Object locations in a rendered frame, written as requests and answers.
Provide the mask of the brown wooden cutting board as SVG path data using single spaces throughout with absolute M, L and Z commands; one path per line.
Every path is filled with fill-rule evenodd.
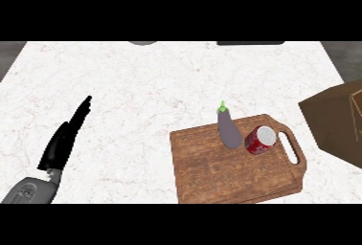
M 240 133 L 258 125 L 282 132 L 297 156 L 289 161 L 282 145 L 258 155 L 243 147 L 224 146 L 217 125 L 208 124 L 170 133 L 178 202 L 257 203 L 303 189 L 307 160 L 292 131 L 269 115 L 235 120 Z

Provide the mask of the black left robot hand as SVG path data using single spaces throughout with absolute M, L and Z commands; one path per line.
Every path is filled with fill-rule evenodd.
M 38 170 L 48 170 L 50 168 L 62 170 L 65 168 L 78 131 L 82 127 L 82 121 L 90 112 L 90 100 L 91 96 L 87 96 L 81 105 L 78 106 L 71 120 L 63 122 L 57 127 L 48 140 L 40 164 L 37 166 Z

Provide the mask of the purple eggplant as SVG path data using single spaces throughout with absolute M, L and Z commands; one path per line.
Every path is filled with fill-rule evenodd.
M 217 108 L 217 131 L 224 146 L 230 149 L 238 148 L 242 145 L 243 137 L 232 121 L 224 101 L 220 102 L 220 106 Z

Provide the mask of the red can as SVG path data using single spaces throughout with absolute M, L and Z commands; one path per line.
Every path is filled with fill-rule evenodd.
M 274 130 L 266 125 L 258 125 L 245 138 L 246 151 L 252 155 L 258 155 L 273 148 L 276 141 L 277 137 Z

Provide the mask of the brown cardboard box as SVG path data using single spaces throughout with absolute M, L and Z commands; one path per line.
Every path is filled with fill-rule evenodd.
M 329 87 L 298 106 L 319 149 L 362 168 L 362 79 Z

